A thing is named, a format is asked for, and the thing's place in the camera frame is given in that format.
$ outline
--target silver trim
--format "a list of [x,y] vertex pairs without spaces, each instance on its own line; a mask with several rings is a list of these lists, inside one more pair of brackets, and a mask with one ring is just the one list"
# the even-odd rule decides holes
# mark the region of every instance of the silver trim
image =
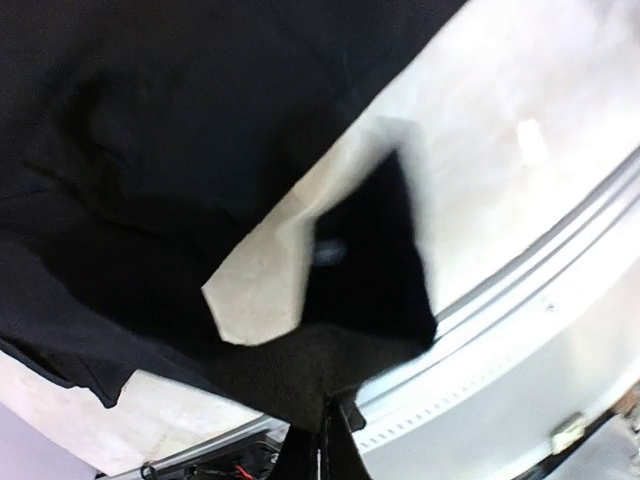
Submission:
[[[386,410],[392,409],[389,403],[397,400],[403,387],[518,310],[589,250],[639,199],[640,149],[522,255],[440,312],[439,333],[433,349],[418,360],[369,382],[358,397],[359,405],[368,411],[383,404]],[[152,466],[163,470],[248,435],[281,429],[283,425],[264,416],[223,436],[153,462]],[[108,477],[108,480],[140,479],[137,470]]]

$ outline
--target black cloth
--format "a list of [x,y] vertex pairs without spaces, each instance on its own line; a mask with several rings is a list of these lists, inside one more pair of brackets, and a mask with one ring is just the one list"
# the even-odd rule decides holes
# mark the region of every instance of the black cloth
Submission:
[[318,221],[296,331],[226,344],[200,286],[463,3],[0,2],[0,348],[105,405],[141,368],[319,432],[433,336],[395,154]]

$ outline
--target red wire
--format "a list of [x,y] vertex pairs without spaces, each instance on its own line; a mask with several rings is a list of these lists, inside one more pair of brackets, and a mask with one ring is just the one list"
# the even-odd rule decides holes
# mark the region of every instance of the red wire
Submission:
[[245,478],[246,480],[254,480],[253,476],[249,475],[247,471],[244,468],[242,468],[240,465],[236,465],[236,470],[238,470],[238,473],[240,473],[240,475],[242,475],[242,477]]

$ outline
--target black garment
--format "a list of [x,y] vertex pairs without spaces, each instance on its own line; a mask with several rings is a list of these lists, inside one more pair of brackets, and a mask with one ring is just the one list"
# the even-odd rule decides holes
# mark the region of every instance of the black garment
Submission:
[[225,344],[200,286],[463,3],[0,2],[0,348],[105,405],[142,368],[318,432],[431,341],[396,159],[319,221],[349,248],[296,331]]

